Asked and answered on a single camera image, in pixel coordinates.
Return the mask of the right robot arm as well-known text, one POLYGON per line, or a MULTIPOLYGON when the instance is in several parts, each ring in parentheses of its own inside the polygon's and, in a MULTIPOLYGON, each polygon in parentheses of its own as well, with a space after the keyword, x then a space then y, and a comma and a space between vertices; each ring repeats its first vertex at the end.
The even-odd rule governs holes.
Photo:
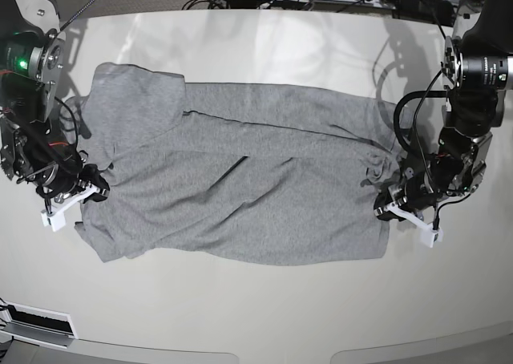
POLYGON ((56 0, 1 0, 1 170, 46 203, 87 188, 101 202, 108 184, 55 122, 65 44, 56 0))

